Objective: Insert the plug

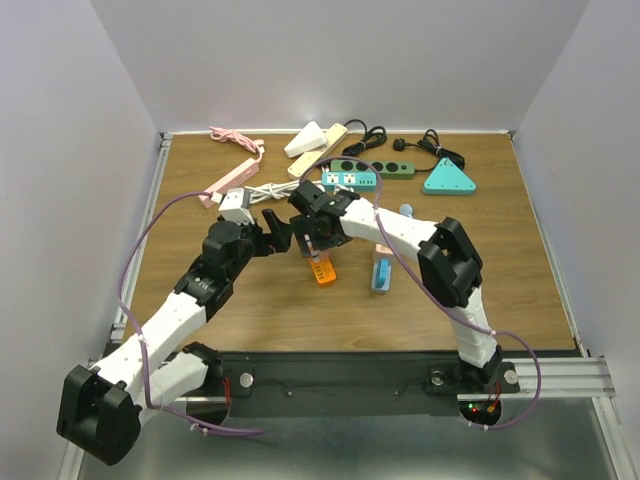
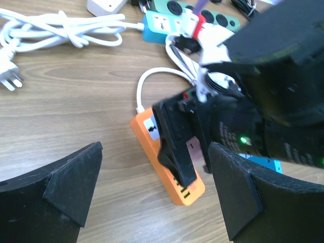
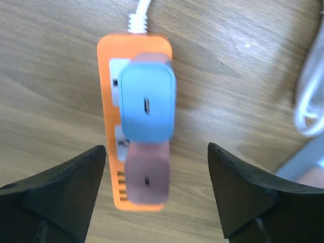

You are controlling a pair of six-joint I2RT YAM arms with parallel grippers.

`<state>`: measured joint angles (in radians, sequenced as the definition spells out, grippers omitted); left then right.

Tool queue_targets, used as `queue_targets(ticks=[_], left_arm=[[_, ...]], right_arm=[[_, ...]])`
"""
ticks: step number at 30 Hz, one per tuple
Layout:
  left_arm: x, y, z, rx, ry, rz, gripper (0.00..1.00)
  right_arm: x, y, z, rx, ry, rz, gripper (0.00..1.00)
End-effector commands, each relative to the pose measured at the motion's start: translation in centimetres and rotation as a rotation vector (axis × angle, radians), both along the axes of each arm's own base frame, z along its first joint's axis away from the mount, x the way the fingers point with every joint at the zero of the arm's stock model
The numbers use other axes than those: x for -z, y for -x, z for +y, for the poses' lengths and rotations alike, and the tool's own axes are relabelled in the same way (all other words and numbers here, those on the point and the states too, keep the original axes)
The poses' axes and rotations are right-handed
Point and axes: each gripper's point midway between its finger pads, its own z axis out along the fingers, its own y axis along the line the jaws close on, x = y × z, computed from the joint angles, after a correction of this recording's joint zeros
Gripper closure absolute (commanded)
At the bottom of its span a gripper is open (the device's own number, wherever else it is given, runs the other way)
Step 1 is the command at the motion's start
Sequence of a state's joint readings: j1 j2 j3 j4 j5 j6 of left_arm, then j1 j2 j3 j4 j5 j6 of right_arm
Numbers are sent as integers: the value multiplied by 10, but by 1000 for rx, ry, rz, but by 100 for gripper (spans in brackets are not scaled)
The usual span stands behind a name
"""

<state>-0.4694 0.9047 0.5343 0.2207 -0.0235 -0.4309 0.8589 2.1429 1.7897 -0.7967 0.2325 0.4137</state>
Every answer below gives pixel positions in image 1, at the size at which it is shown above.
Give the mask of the orange power strip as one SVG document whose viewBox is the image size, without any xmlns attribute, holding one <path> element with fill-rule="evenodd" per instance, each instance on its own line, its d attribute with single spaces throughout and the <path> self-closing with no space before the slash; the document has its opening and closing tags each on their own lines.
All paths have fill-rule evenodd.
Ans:
<svg viewBox="0 0 640 480">
<path fill-rule="evenodd" d="M 319 287 L 324 288 L 335 283 L 337 275 L 328 254 L 311 257 L 309 264 Z"/>
</svg>

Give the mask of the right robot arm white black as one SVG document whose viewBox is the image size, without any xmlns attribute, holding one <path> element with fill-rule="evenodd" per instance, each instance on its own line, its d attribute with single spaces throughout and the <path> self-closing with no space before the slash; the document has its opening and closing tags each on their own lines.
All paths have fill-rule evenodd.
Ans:
<svg viewBox="0 0 640 480">
<path fill-rule="evenodd" d="M 325 193 L 310 181 L 300 183 L 288 202 L 299 212 L 291 219 L 296 237 L 308 236 L 318 250 L 357 238 L 386 246 L 401 264 L 415 261 L 418 286 L 451 321 L 461 381 L 472 390 L 495 381 L 502 350 L 483 305 L 483 262 L 459 221 L 409 218 L 357 193 Z"/>
</svg>

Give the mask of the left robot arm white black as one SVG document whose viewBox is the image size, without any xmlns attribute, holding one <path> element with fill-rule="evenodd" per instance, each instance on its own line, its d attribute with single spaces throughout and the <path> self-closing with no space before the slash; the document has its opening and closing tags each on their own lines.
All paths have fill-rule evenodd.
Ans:
<svg viewBox="0 0 640 480">
<path fill-rule="evenodd" d="M 252 217 L 212 224 L 201 254 L 138 333 L 94 367 L 78 365 L 67 374 L 56 425 L 61 437 L 114 465 L 142 427 L 181 394 L 210 394 L 221 386 L 216 351 L 200 344 L 174 350 L 221 309 L 252 258 L 289 250 L 291 226 L 270 209 L 262 214 L 268 232 Z"/>
</svg>

